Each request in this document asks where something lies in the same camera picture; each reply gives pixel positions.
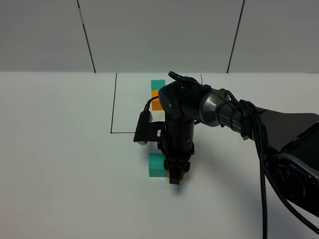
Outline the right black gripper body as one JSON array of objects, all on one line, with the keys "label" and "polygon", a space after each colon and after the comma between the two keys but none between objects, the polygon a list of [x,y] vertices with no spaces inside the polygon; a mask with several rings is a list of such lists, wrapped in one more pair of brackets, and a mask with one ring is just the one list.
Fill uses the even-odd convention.
[{"label": "right black gripper body", "polygon": [[165,159],[173,160],[178,164],[181,173],[194,155],[193,133],[193,119],[166,119],[164,121],[158,148],[165,155]]}]

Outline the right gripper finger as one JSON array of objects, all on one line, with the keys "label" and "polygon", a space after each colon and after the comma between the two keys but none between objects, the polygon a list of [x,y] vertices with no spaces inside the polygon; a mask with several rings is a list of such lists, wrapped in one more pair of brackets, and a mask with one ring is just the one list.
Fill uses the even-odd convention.
[{"label": "right gripper finger", "polygon": [[181,172],[178,164],[173,160],[165,159],[163,166],[166,172],[169,174],[169,183],[179,185]]},{"label": "right gripper finger", "polygon": [[190,162],[187,162],[187,164],[185,165],[185,167],[181,173],[180,179],[182,178],[183,174],[189,172],[189,170],[190,170]]}]

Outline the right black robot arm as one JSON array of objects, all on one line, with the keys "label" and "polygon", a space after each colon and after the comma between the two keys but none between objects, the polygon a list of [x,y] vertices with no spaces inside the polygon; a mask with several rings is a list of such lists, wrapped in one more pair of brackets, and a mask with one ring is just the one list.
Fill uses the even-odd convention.
[{"label": "right black robot arm", "polygon": [[166,85],[159,90],[159,102],[165,112],[159,148],[172,184],[178,184],[189,169],[194,125],[226,126],[255,142],[262,196],[269,182],[293,214],[293,205],[319,214],[318,115],[259,108],[237,100],[228,90],[198,83]]}]

